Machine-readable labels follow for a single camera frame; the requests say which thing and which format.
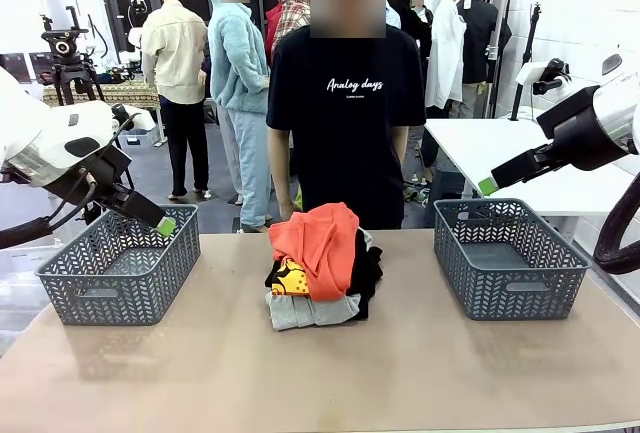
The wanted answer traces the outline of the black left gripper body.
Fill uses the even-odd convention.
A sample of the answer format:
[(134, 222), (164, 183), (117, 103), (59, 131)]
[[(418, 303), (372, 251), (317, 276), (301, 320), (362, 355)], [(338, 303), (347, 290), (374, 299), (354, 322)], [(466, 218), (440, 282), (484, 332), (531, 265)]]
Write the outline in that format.
[(100, 148), (99, 144), (65, 144), (70, 167), (48, 185), (48, 192), (78, 205), (95, 184), (92, 201), (114, 211), (129, 211), (133, 189), (124, 185), (122, 175), (132, 159), (117, 146)]

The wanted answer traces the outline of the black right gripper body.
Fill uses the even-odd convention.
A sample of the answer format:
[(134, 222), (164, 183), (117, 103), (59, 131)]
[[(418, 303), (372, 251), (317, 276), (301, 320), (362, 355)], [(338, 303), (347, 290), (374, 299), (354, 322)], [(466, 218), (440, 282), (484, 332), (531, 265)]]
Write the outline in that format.
[(639, 87), (585, 87), (538, 117), (556, 155), (579, 170), (592, 171), (639, 153), (634, 130)]

